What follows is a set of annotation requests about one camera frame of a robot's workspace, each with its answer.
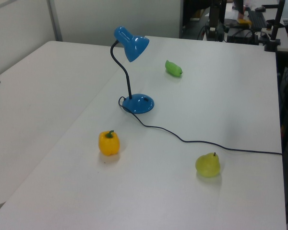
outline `table surface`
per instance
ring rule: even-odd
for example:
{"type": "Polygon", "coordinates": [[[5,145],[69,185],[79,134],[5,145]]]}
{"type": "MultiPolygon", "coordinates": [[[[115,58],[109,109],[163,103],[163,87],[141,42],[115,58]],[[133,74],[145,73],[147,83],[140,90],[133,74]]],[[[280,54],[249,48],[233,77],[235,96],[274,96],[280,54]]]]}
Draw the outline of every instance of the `table surface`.
{"type": "MultiPolygon", "coordinates": [[[[148,37],[124,62],[133,93],[155,101],[139,115],[183,139],[230,148],[281,152],[275,54],[255,46],[148,37]],[[165,72],[165,61],[183,69],[165,72]]],[[[120,109],[122,70],[0,209],[4,229],[285,230],[280,155],[183,143],[145,128],[120,109]],[[118,155],[105,157],[98,135],[114,129],[118,155]],[[221,174],[203,178],[196,159],[216,152],[221,174]]]]}
{"type": "Polygon", "coordinates": [[[0,75],[0,207],[119,68],[109,54],[48,42],[0,75]]]}

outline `desk lamp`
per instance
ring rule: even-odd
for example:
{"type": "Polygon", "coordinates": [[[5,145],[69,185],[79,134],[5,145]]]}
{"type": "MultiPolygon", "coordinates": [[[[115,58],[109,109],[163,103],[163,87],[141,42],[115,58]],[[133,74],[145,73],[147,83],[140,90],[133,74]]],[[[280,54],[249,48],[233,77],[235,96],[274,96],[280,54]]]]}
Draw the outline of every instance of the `desk lamp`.
{"type": "Polygon", "coordinates": [[[141,36],[133,36],[125,27],[119,26],[114,31],[114,36],[117,39],[111,46],[111,56],[113,60],[123,69],[126,74],[127,87],[129,97],[124,99],[123,108],[127,112],[133,112],[134,114],[143,114],[150,111],[154,107],[154,101],[151,97],[145,94],[131,94],[129,75],[123,65],[117,61],[113,55],[113,48],[118,43],[121,43],[125,48],[125,54],[129,62],[136,60],[142,52],[146,49],[149,39],[141,36]]]}

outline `power cord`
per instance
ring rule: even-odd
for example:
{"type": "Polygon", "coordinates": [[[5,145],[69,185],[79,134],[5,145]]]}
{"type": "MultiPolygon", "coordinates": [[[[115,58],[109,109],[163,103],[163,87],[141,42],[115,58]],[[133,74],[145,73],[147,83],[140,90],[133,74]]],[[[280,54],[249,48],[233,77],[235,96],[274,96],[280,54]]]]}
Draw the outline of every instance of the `power cord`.
{"type": "Polygon", "coordinates": [[[162,129],[164,131],[167,131],[171,134],[173,134],[175,137],[177,137],[179,140],[181,140],[182,142],[185,142],[185,143],[205,143],[205,144],[210,144],[210,145],[215,145],[215,146],[218,146],[222,149],[225,149],[225,150],[229,150],[229,151],[239,151],[239,152],[253,152],[253,153],[267,153],[267,154],[274,154],[274,155],[282,155],[282,153],[279,153],[279,152],[268,152],[268,151],[256,151],[256,150],[244,150],[244,149],[232,149],[232,148],[227,148],[227,147],[224,147],[222,145],[219,145],[219,144],[216,144],[216,143],[213,143],[213,142],[210,142],[210,141],[204,141],[204,140],[183,140],[181,137],[179,137],[177,134],[173,133],[172,131],[169,131],[168,129],[166,128],[163,128],[163,127],[159,127],[159,126],[148,126],[148,125],[145,125],[132,111],[130,111],[129,109],[127,109],[125,106],[121,105],[120,104],[120,101],[121,99],[124,99],[126,100],[125,97],[120,97],[119,98],[119,106],[121,108],[123,108],[124,110],[126,110],[127,112],[131,113],[144,127],[147,127],[147,128],[158,128],[158,129],[162,129]]]}
{"type": "Polygon", "coordinates": [[[202,30],[203,29],[205,29],[205,25],[201,28],[201,30],[200,30],[200,32],[198,33],[198,36],[197,36],[197,40],[198,40],[198,38],[200,37],[200,35],[201,35],[201,33],[202,33],[202,30]]]}
{"type": "Polygon", "coordinates": [[[254,36],[255,36],[255,31],[252,30],[252,29],[241,29],[241,30],[238,30],[236,33],[234,33],[231,38],[228,40],[228,42],[233,42],[233,39],[235,38],[235,36],[237,36],[240,32],[244,31],[244,30],[249,30],[249,32],[244,36],[244,38],[247,37],[247,35],[249,35],[250,33],[252,33],[252,40],[251,42],[254,40],[254,36]]]}

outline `green vegetable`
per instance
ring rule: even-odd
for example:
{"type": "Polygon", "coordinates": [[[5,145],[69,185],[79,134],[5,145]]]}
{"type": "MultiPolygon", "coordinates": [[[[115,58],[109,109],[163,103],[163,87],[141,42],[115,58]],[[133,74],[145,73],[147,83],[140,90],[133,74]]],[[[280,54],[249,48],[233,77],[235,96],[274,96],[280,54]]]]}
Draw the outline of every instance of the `green vegetable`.
{"type": "Polygon", "coordinates": [[[204,177],[213,177],[220,173],[219,157],[215,152],[199,157],[195,163],[196,170],[204,177]]]}
{"type": "Polygon", "coordinates": [[[180,77],[182,74],[182,69],[175,63],[170,62],[168,60],[165,62],[165,68],[167,69],[169,74],[175,77],[180,77]]]}

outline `keyboard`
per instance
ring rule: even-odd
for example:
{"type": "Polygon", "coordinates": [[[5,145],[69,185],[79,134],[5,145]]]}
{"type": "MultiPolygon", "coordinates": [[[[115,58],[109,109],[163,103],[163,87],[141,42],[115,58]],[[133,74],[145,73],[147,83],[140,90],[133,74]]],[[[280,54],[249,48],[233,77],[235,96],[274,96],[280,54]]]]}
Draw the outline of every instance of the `keyboard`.
{"type": "Polygon", "coordinates": [[[267,22],[261,12],[249,11],[249,19],[252,22],[252,29],[254,31],[259,32],[262,28],[267,27],[267,22]]]}

